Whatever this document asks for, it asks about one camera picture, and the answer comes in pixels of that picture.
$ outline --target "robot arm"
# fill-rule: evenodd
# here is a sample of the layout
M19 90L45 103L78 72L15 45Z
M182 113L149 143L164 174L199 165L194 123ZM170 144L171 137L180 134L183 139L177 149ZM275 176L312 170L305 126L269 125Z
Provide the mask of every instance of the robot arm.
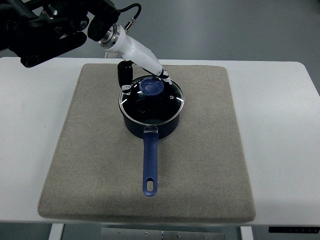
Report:
M39 16L32 11L43 7ZM21 63L33 67L82 46L87 36L82 32L88 25L88 37L99 41L107 52L120 53L146 71L170 81L169 75L155 55L127 35L115 24L121 12L138 7L138 3L116 9L110 0L0 0L0 51L15 52ZM94 15L89 24L88 12Z

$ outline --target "gray cushion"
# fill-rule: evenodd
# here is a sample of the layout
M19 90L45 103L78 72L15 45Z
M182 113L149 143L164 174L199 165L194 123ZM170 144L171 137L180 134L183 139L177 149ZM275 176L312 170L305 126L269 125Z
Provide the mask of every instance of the gray cushion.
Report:
M125 127L116 64L86 64L38 205L45 218L243 223L255 208L227 70L165 66L185 95L158 143L158 192L142 191L143 140ZM135 76L146 75L140 68Z

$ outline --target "pan handle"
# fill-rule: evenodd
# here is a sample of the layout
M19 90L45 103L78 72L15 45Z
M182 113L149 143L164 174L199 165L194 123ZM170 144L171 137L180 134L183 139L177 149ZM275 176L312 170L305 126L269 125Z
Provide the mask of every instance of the pan handle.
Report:
M153 196L158 190L158 139L156 126L146 126L143 133L143 183L142 190L146 196Z

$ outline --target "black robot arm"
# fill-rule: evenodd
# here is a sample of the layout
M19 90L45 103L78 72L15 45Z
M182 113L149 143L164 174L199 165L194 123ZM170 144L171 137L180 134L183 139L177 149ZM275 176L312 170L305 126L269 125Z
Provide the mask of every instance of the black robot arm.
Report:
M37 16L32 11L39 7ZM15 52L30 68L83 45L88 12L94 15L88 37L97 42L132 7L118 10L110 0L0 0L0 51Z

